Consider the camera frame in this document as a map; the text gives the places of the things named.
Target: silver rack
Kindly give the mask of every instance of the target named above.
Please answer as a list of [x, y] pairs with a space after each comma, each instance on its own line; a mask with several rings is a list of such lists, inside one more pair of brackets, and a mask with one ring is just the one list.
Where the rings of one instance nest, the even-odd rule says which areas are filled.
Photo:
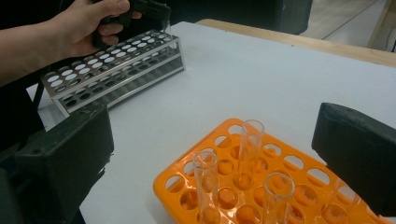
[[182, 70], [180, 39], [152, 30], [40, 78], [49, 97], [68, 117], [93, 101], [111, 107]]

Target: white tabletop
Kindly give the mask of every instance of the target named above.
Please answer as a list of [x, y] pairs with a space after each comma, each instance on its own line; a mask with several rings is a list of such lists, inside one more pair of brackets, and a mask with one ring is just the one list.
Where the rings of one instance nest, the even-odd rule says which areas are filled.
[[[319, 161], [311, 141], [322, 102], [396, 128], [396, 68], [186, 22], [172, 32], [186, 71], [110, 108], [115, 151], [81, 206], [87, 223], [173, 223], [154, 178], [229, 118], [260, 120]], [[39, 112], [48, 128], [63, 119], [48, 99]]]

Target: floor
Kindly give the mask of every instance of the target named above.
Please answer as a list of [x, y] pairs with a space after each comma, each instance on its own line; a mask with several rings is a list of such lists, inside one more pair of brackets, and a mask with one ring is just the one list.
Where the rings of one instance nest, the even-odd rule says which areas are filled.
[[[367, 48], [387, 0], [314, 0], [302, 36]], [[391, 51], [396, 30], [379, 34], [371, 48]]]

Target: human arm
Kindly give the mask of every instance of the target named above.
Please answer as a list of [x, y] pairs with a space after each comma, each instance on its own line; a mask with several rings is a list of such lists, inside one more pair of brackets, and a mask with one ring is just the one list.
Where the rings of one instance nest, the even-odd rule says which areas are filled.
[[[76, 0], [67, 10], [49, 21], [0, 31], [0, 87], [62, 59], [96, 52], [92, 32], [106, 16], [117, 16], [129, 9], [127, 0]], [[140, 18], [134, 13], [133, 18]], [[102, 40], [118, 42], [114, 35], [120, 24], [99, 26]]]

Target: human hand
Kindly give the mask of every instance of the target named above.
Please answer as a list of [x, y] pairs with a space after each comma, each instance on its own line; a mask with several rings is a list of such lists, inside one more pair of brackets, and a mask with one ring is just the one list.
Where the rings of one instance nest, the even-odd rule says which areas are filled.
[[[117, 23], [100, 24], [102, 18], [118, 16], [130, 8], [128, 0], [103, 0], [93, 4], [90, 0], [76, 0], [67, 10], [49, 21], [55, 26], [55, 36], [59, 39], [59, 47], [64, 57], [79, 57], [94, 53], [98, 48], [92, 45], [92, 33], [96, 30], [102, 41], [108, 45], [118, 43], [116, 33], [123, 28]], [[134, 12], [132, 18], [142, 16]]]

